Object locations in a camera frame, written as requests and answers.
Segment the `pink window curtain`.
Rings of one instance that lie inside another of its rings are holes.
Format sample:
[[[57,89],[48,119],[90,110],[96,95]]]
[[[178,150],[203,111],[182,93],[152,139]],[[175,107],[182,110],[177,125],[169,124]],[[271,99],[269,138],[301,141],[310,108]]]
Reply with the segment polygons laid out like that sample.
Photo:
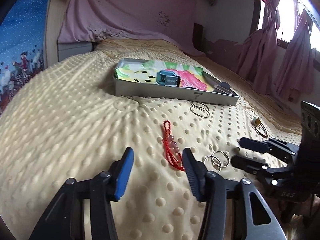
[[[284,100],[297,102],[301,94],[313,90],[313,21],[298,0],[280,0],[279,16],[277,34],[291,40],[274,81],[275,92]]]
[[[244,79],[252,78],[253,90],[265,95],[271,92],[272,65],[280,27],[280,0],[262,1],[265,3],[263,26],[244,41],[235,72]]]

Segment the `wooden headboard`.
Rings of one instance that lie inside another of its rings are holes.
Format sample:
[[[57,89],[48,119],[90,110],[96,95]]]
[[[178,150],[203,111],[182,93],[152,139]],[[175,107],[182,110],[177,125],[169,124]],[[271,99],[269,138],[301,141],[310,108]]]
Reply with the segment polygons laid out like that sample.
[[[58,62],[57,39],[68,4],[69,0],[49,0],[44,39],[44,57],[47,68]]]

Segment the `grey bedside cabinet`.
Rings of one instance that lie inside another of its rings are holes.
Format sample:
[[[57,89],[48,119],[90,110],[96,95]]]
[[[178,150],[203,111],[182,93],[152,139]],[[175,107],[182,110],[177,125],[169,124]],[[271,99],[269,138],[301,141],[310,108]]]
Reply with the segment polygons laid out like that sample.
[[[78,54],[87,53],[93,50],[92,42],[58,43],[58,61]]]

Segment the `large silver hoop pair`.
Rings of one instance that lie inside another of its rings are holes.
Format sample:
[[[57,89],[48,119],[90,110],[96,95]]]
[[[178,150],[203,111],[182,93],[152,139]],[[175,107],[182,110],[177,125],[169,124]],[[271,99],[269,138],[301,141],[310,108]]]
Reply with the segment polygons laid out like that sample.
[[[210,117],[209,108],[201,102],[191,101],[190,102],[190,111],[193,114],[195,114],[196,116],[204,118],[204,119]]]

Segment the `silver rectangular hair claw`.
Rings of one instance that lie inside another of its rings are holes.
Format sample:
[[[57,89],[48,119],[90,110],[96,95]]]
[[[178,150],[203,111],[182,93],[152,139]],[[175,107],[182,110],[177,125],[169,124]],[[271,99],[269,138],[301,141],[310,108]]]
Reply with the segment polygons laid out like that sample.
[[[226,95],[233,95],[233,92],[230,89],[224,88],[220,85],[214,86],[214,92],[220,93],[220,94],[226,94]]]

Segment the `right pink window curtain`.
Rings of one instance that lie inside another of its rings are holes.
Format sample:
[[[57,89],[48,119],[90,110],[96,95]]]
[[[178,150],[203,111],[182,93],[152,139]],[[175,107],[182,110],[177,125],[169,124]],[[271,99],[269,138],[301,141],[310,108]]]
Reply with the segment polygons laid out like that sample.
[[[279,16],[277,34],[291,40],[274,81],[275,92],[284,100],[297,102],[301,94],[313,90],[313,21],[298,0],[280,0]]]

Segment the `colourful cartoon cloth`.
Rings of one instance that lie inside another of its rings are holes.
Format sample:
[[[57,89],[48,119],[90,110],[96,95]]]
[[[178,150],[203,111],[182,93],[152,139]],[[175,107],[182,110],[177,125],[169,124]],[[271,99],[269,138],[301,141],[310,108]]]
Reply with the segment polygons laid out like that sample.
[[[161,70],[176,73],[181,78],[179,86],[181,88],[213,91],[213,87],[204,78],[203,68],[187,64],[159,60],[139,60],[137,62],[125,60],[115,68],[114,73],[119,80],[159,85],[156,82],[156,75]]]

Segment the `pink wall sheet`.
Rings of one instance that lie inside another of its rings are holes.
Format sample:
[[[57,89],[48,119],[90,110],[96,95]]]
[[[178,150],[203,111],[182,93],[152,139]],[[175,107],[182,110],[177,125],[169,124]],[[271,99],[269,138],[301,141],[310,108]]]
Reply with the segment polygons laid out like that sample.
[[[196,0],[70,0],[59,43],[165,40],[193,56]]]

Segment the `blue cartoon wardrobe curtain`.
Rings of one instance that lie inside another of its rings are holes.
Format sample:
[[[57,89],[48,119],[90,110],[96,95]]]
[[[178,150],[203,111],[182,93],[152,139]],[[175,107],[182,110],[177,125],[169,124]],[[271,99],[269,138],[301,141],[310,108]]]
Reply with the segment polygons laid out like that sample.
[[[45,69],[49,0],[17,0],[1,23],[1,112],[32,77]]]

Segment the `blue smart watch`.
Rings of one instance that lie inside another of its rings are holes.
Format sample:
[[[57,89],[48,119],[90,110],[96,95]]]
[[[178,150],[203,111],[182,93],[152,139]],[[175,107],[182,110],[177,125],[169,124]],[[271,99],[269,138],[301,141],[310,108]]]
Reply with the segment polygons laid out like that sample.
[[[156,82],[161,86],[180,86],[181,78],[174,72],[169,70],[161,70],[156,75]]]

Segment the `left pink window curtain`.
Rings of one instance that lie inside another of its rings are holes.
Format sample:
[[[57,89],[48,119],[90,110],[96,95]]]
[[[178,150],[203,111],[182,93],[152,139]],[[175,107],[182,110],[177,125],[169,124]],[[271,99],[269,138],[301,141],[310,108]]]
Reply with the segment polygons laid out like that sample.
[[[272,65],[280,27],[280,0],[262,1],[265,3],[263,26],[244,41],[235,72],[244,79],[252,78],[253,90],[265,95],[271,92]]]

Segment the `cream dotted bed blanket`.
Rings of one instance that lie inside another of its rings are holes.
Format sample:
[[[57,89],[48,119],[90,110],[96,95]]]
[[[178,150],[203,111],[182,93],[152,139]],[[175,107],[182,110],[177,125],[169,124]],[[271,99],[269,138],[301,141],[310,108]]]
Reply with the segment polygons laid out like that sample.
[[[123,58],[203,67],[239,94],[235,106],[192,110],[189,101],[114,95],[112,72]],[[1,217],[17,239],[28,239],[67,178],[92,178],[121,158],[135,163],[124,196],[112,205],[120,239],[197,239],[204,204],[191,194],[187,176],[164,157],[165,120],[179,148],[196,159],[212,152],[238,153],[282,167],[268,154],[242,150],[241,137],[259,139],[259,118],[270,136],[298,144],[302,128],[269,98],[204,56],[188,56],[162,40],[106,40],[91,53],[72,56],[26,84],[1,116]]]

